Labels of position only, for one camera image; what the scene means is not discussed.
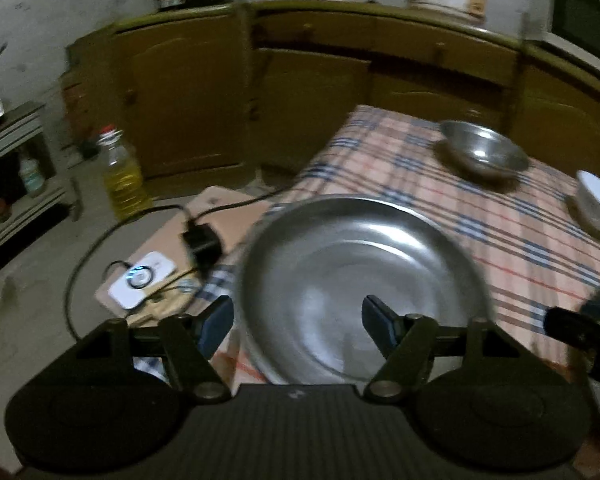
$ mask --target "cooking oil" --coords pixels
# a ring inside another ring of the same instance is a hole
[[[108,126],[100,134],[104,160],[104,185],[111,208],[118,220],[152,206],[152,201],[142,186],[140,166],[122,140],[122,131]]]

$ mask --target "plaid tablecloth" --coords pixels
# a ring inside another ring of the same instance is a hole
[[[600,286],[600,241],[570,214],[576,182],[532,160],[516,186],[476,184],[444,163],[441,140],[436,123],[359,106],[272,210],[318,194],[356,193],[425,214],[482,267],[497,323],[536,355],[565,365],[566,347],[542,331],[544,311],[575,309]],[[239,251],[213,272],[201,298],[230,295]],[[234,390],[264,381],[235,328],[212,364]],[[139,367],[162,374],[156,361]]]

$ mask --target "concrete floor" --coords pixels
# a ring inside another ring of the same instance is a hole
[[[62,318],[64,286],[78,259],[115,222],[97,164],[84,162],[72,173],[83,195],[81,218],[61,221],[0,270],[0,465],[12,472],[20,463],[4,431],[5,406],[23,384],[72,345]],[[187,203],[191,199],[157,203]],[[156,213],[120,230],[87,264],[74,289],[72,304],[80,334],[110,317],[93,298],[105,266],[131,254],[173,214]]]

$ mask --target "black plug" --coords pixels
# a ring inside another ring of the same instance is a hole
[[[182,241],[189,251],[189,257],[198,268],[203,279],[222,256],[222,242],[209,224],[198,225],[193,220],[187,222],[187,231]]]

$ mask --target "microwave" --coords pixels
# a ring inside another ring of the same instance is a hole
[[[600,0],[531,0],[525,39],[600,72]]]

